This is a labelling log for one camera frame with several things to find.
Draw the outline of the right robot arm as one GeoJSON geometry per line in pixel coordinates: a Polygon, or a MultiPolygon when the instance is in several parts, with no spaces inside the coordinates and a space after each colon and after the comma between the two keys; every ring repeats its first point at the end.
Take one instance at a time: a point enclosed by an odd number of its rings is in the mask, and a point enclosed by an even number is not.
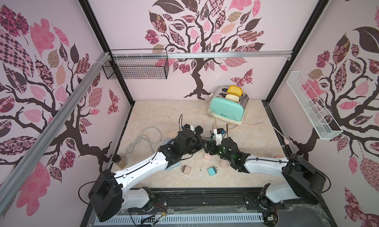
{"type": "Polygon", "coordinates": [[[240,173],[261,173],[283,178],[281,183],[266,184],[262,189],[261,194],[272,203],[301,199],[309,204],[318,204],[321,199],[327,177],[301,156],[257,157],[241,152],[230,137],[220,143],[207,141],[204,150],[228,161],[230,167],[240,173]]]}

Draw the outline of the pink charger plug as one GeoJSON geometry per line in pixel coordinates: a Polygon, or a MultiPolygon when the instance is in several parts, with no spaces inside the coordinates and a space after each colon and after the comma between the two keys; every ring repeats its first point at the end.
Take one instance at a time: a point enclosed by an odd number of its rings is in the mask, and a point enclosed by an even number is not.
{"type": "Polygon", "coordinates": [[[185,175],[189,175],[191,173],[191,167],[187,165],[182,166],[182,173],[185,175]]]}

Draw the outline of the teal charger plug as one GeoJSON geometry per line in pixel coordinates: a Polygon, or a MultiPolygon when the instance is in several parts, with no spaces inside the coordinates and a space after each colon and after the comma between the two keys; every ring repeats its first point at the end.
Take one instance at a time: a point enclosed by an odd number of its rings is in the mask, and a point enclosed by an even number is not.
{"type": "Polygon", "coordinates": [[[214,166],[212,166],[207,169],[207,173],[209,174],[210,177],[212,177],[217,174],[217,169],[214,166]]]}

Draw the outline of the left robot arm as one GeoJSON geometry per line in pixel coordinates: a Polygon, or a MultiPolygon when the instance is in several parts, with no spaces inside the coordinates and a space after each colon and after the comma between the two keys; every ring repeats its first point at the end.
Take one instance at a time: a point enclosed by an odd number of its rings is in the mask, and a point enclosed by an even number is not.
{"type": "Polygon", "coordinates": [[[149,176],[180,163],[184,155],[195,154],[203,149],[206,141],[201,137],[202,133],[201,126],[184,127],[151,157],[115,173],[110,169],[101,172],[88,194],[98,220],[105,222],[121,209],[150,210],[155,196],[148,187],[134,189],[134,186],[149,176]]]}

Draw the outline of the pink power strip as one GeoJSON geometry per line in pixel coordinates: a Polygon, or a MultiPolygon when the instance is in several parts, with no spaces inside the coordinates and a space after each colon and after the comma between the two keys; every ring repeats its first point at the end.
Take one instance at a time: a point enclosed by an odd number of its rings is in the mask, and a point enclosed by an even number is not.
{"type": "Polygon", "coordinates": [[[212,156],[210,154],[204,154],[203,160],[205,160],[205,161],[211,161],[212,160],[212,156]]]}

